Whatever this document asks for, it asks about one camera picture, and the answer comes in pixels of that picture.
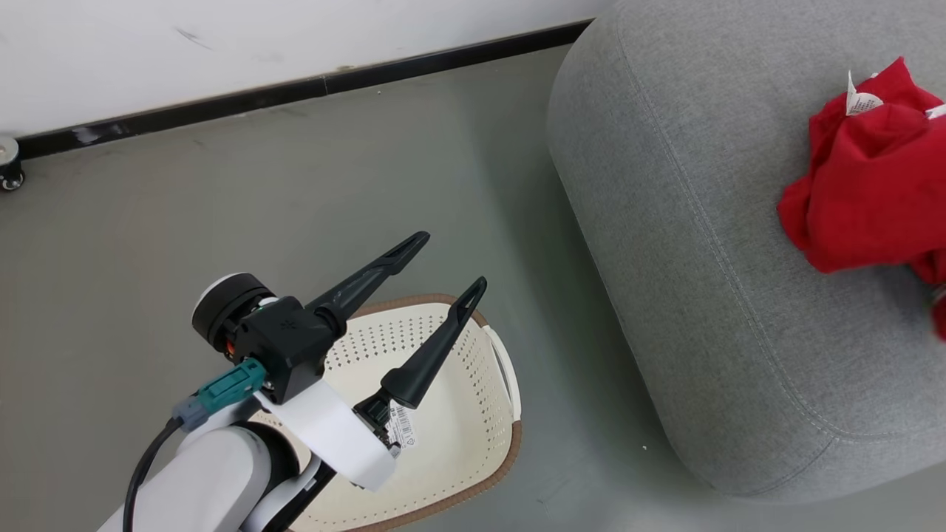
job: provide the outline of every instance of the red cloth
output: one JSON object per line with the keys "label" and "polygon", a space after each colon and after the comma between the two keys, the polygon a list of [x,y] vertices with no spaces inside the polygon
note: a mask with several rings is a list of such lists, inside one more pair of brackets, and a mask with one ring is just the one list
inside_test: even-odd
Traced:
{"label": "red cloth", "polygon": [[[872,264],[910,264],[924,281],[946,282],[946,116],[903,58],[857,86],[884,105],[845,116],[846,94],[809,122],[812,161],[779,202],[792,243],[825,274]],[[946,338],[946,298],[934,309]]]}

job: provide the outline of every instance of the gray ottoman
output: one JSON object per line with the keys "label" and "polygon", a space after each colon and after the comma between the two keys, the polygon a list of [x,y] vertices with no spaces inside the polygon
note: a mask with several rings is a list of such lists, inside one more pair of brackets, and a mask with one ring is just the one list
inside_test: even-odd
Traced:
{"label": "gray ottoman", "polygon": [[627,0],[562,67],[552,157],[667,436],[727,495],[821,500],[946,459],[928,288],[819,274],[776,214],[849,69],[904,55],[944,97],[944,50],[941,0]]}

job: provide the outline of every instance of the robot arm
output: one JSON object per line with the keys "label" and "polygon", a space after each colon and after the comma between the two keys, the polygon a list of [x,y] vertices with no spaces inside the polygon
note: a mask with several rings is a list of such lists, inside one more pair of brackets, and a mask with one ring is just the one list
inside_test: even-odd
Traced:
{"label": "robot arm", "polygon": [[[188,433],[177,455],[139,494],[163,442],[159,436],[139,463],[141,474],[132,477],[125,506],[99,532],[131,532],[132,526],[135,532],[277,532],[286,530],[336,474],[379,489],[395,466],[397,444],[385,429],[391,401],[419,405],[482,298],[486,280],[474,282],[445,322],[355,408],[322,379],[324,359],[345,334],[347,320],[428,239],[428,233],[413,235],[305,306],[291,296],[276,297],[249,274],[211,285],[192,324],[235,368],[174,408],[165,432],[181,427]],[[303,470],[282,435],[248,421],[260,408],[309,448]]]}

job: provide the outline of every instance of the white wall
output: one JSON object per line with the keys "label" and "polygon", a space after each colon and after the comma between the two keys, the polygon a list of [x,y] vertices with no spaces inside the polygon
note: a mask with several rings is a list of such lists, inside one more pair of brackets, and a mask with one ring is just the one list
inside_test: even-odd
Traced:
{"label": "white wall", "polygon": [[0,132],[479,43],[592,18],[612,2],[0,0]]}

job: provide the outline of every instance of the white label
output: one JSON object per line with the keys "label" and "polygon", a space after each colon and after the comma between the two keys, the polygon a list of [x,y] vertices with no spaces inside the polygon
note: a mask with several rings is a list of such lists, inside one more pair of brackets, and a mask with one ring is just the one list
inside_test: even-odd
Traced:
{"label": "white label", "polygon": [[391,401],[391,418],[385,425],[391,441],[401,444],[401,448],[409,449],[417,446],[417,434],[413,428],[411,409],[405,408]]}
{"label": "white label", "polygon": [[848,71],[848,116],[859,115],[881,105],[884,105],[884,101],[871,93],[857,92],[857,89],[854,88],[854,81],[850,78],[850,71]]}
{"label": "white label", "polygon": [[926,117],[930,120],[946,115],[946,104],[934,107],[926,111]]}

